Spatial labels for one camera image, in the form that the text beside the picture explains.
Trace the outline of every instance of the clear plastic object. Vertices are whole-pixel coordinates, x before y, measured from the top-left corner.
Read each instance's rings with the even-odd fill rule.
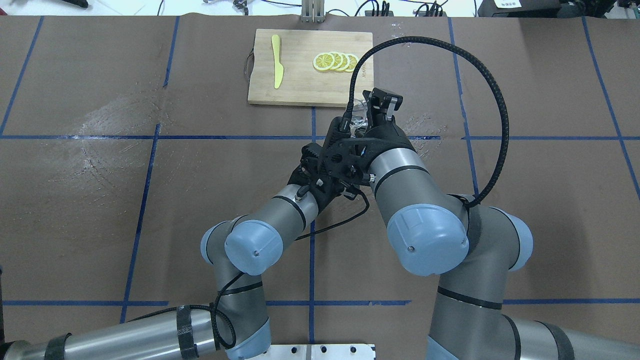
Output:
[[[351,112],[351,133],[355,133],[357,129],[369,126],[367,121],[367,101],[353,99],[353,111]]]

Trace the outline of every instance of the wooden cutting board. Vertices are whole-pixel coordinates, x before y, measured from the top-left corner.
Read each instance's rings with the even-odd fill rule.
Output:
[[[280,63],[284,76],[275,89],[271,36],[280,35]],[[350,72],[321,72],[313,60],[319,53],[339,51],[362,57],[373,47],[371,33],[258,29],[253,52],[255,64],[249,83],[249,103],[267,105],[344,107],[349,98]],[[373,58],[358,73],[356,97],[373,89]]]

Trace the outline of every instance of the metal bracket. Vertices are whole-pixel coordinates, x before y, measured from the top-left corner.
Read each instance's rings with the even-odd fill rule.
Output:
[[[271,345],[256,360],[375,360],[371,344]]]
[[[324,22],[324,0],[302,0],[302,22]]]

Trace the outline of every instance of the lemon slice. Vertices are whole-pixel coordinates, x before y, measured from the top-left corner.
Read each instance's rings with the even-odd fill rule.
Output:
[[[330,52],[330,54],[333,55],[333,58],[334,58],[333,66],[331,67],[331,69],[337,70],[344,63],[344,58],[341,56],[342,53],[339,53],[337,51],[332,51]]]
[[[353,72],[353,69],[356,68],[356,65],[358,64],[358,60],[360,59],[354,54],[345,54],[344,56],[346,56],[349,59],[349,66],[347,66],[343,71]]]
[[[336,71],[345,71],[349,67],[349,65],[351,64],[351,58],[349,56],[347,56],[347,54],[344,54],[344,53],[340,53],[340,57],[344,61],[342,62],[342,66],[337,68],[337,69],[335,69],[335,70]]]
[[[327,71],[331,69],[335,62],[335,56],[332,53],[319,53],[314,58],[314,68],[318,71]]]

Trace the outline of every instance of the black cable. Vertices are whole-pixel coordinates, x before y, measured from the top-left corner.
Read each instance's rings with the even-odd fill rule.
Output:
[[[356,10],[356,14],[354,16],[358,16],[360,10],[365,6],[366,3],[371,3],[373,5],[373,9],[371,11],[372,16],[376,16],[375,14],[380,11],[380,3],[378,0],[366,0],[364,3],[360,5],[358,10]]]
[[[487,84],[489,85],[489,88],[493,93],[493,97],[495,98],[495,103],[498,106],[498,111],[500,113],[500,121],[502,123],[502,140],[500,142],[500,151],[498,153],[498,160],[495,164],[495,168],[493,170],[493,173],[491,174],[491,178],[489,178],[487,185],[484,187],[484,189],[478,194],[478,196],[473,201],[471,202],[465,201],[466,208],[473,208],[474,206],[480,204],[480,202],[487,195],[489,195],[489,193],[495,186],[495,183],[498,181],[498,178],[500,177],[500,173],[502,172],[502,167],[504,166],[504,161],[507,158],[507,150],[509,147],[509,114],[507,112],[507,106],[504,103],[502,91],[500,90],[500,87],[498,86],[498,84],[495,82],[495,78],[493,77],[489,69],[487,69],[486,66],[484,66],[484,64],[470,52],[460,47],[457,47],[453,44],[450,44],[448,42],[444,42],[434,38],[427,38],[427,37],[400,37],[400,38],[395,38],[392,40],[385,41],[381,44],[374,46],[371,50],[367,51],[360,58],[360,61],[358,61],[358,63],[356,64],[356,67],[353,69],[353,73],[351,75],[351,83],[349,84],[349,99],[347,101],[345,112],[342,116],[342,123],[340,124],[340,130],[344,132],[349,131],[349,121],[351,119],[351,115],[353,112],[353,98],[355,96],[356,79],[358,78],[358,72],[360,71],[360,68],[365,63],[365,61],[367,61],[367,59],[369,59],[373,54],[377,53],[382,49],[385,49],[387,47],[397,45],[397,44],[404,44],[407,42],[433,45],[433,46],[448,50],[454,54],[460,55],[462,58],[469,61],[471,65],[475,66],[476,69],[478,69],[480,74],[484,77],[484,80],[486,80]]]
[[[298,5],[298,4],[279,3],[278,1],[271,1],[271,0],[262,0],[262,1],[264,1],[265,3],[271,3],[271,4],[295,6],[295,7],[298,7],[298,8],[302,7],[302,5]]]
[[[431,9],[429,9],[429,16],[438,16],[438,3],[436,1],[434,1]]]
[[[156,16],[160,16],[160,8],[162,8],[163,4],[164,4],[164,0],[160,1],[160,5],[158,5],[158,14]]]
[[[218,296],[216,297],[216,301],[213,302],[213,310],[215,314],[219,312],[221,313],[221,311],[218,310],[218,304],[220,303],[220,298],[225,294],[225,291],[229,289],[229,286],[233,285],[234,282],[238,281],[238,279],[240,279],[242,275],[244,275],[244,272],[239,272],[236,275],[236,277],[231,279],[231,281],[229,281],[226,285],[222,287],[222,289],[220,289],[220,291],[218,292]],[[228,323],[229,330],[231,330],[231,344],[227,343],[222,338],[222,336],[220,336],[220,332],[218,331],[218,322],[212,321],[211,324],[213,325],[213,336],[218,339],[218,342],[220,342],[220,345],[222,345],[225,348],[232,348],[236,345],[236,330],[234,329],[234,326],[231,324],[231,322]]]
[[[220,332],[218,331],[218,323],[215,320],[215,316],[212,316],[211,326],[213,328],[213,336],[215,341],[217,341],[218,343],[220,343],[220,345],[222,345],[224,348],[227,348],[227,349],[233,348],[236,345],[236,341],[237,341],[236,329],[231,323],[231,320],[229,319],[229,317],[222,311],[218,310],[218,304],[220,303],[220,298],[225,294],[225,291],[229,289],[229,287],[233,285],[236,281],[238,281],[238,279],[240,279],[242,275],[244,275],[244,272],[240,272],[239,274],[237,274],[236,277],[231,279],[231,281],[229,281],[226,285],[222,287],[222,289],[218,292],[218,296],[216,297],[216,300],[214,301],[213,306],[189,305],[191,309],[208,311],[211,314],[215,314],[215,316],[219,316],[220,318],[222,318],[222,320],[225,322],[225,324],[229,328],[229,332],[231,332],[231,343],[227,343],[220,335]],[[135,319],[129,320],[128,322],[134,322],[134,321],[150,318],[157,315],[170,313],[176,310],[178,310],[177,307],[169,307],[167,309],[162,309],[162,310],[154,311],[153,313],[139,316]]]
[[[331,10],[327,11],[326,13],[330,13],[330,12],[341,12],[341,13],[343,13],[344,15],[349,16],[349,14],[348,14],[348,13],[346,13],[346,12],[344,12],[344,11],[340,10],[340,9],[331,9]]]
[[[358,194],[358,195],[360,195],[360,196],[362,197],[362,200],[364,200],[364,204],[365,204],[365,206],[364,206],[364,209],[363,209],[363,210],[361,210],[361,212],[359,212],[359,213],[357,213],[357,214],[353,215],[352,217],[348,218],[347,220],[343,220],[343,221],[338,222],[338,223],[336,223],[336,224],[329,225],[329,226],[325,227],[324,229],[320,229],[320,230],[314,231],[313,233],[308,233],[308,234],[306,234],[306,235],[299,236],[299,237],[297,237],[297,238],[296,238],[296,240],[295,240],[295,241],[298,241],[298,240],[301,240],[301,239],[304,239],[304,238],[308,238],[308,237],[309,237],[309,236],[311,236],[311,235],[317,235],[317,234],[321,234],[321,233],[323,233],[323,232],[325,232],[325,231],[329,231],[329,230],[331,230],[331,229],[335,229],[336,227],[341,226],[341,225],[344,225],[344,224],[346,224],[346,223],[348,223],[348,222],[350,222],[350,221],[353,221],[353,220],[355,220],[356,218],[358,218],[358,217],[362,216],[364,213],[366,213],[366,212],[367,212],[367,210],[369,210],[369,205],[370,205],[370,204],[369,204],[369,199],[367,199],[366,194],[365,194],[364,192],[362,192],[360,189],[356,189],[355,193],[356,193],[356,194]]]
[[[439,5],[438,3],[422,3],[420,1],[411,1],[411,3],[421,3],[422,4],[422,5],[420,5],[418,7],[418,10],[415,11],[415,15],[414,15],[415,17],[420,16],[420,10],[422,9],[423,6],[427,6],[427,10],[426,10],[424,16],[436,16],[432,12],[432,10],[429,9],[429,5],[435,5],[440,10],[440,13],[442,13],[442,5]]]
[[[381,16],[389,16],[389,8],[391,7],[391,3],[386,1],[382,2],[382,14]]]

